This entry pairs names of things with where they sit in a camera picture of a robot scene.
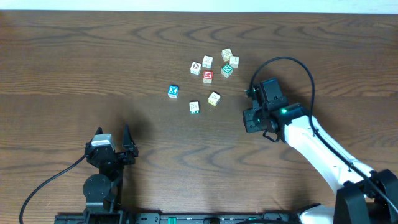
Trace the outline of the yellow-edged wooden block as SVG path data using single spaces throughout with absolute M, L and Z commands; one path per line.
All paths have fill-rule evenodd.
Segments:
M 216 92 L 212 92 L 211 95 L 208 97 L 209 104 L 216 106 L 220 102 L 221 96 Z

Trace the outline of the green-edged wooden block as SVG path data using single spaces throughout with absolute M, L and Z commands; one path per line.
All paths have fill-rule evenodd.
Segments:
M 198 101 L 189 102 L 190 114 L 199 114 L 200 113 L 200 104 Z

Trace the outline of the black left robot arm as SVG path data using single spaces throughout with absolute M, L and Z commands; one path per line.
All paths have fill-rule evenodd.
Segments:
M 111 134 L 98 128 L 85 145 L 85 157 L 99 173 L 87 178 L 83 184 L 86 208 L 83 223 L 131 223 L 131 215 L 121 209 L 124 167 L 135 163 L 139 151 L 129 126 L 123 132 L 123 152 L 116 152 Z

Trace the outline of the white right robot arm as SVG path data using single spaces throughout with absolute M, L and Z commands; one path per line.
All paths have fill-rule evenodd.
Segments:
M 310 205 L 278 214 L 276 223 L 397 223 L 397 176 L 380 172 L 352 156 L 300 103 L 289 104 L 280 93 L 248 95 L 252 108 L 243 112 L 247 133 L 277 135 L 297 150 L 325 179 L 335 194 L 334 207 Z

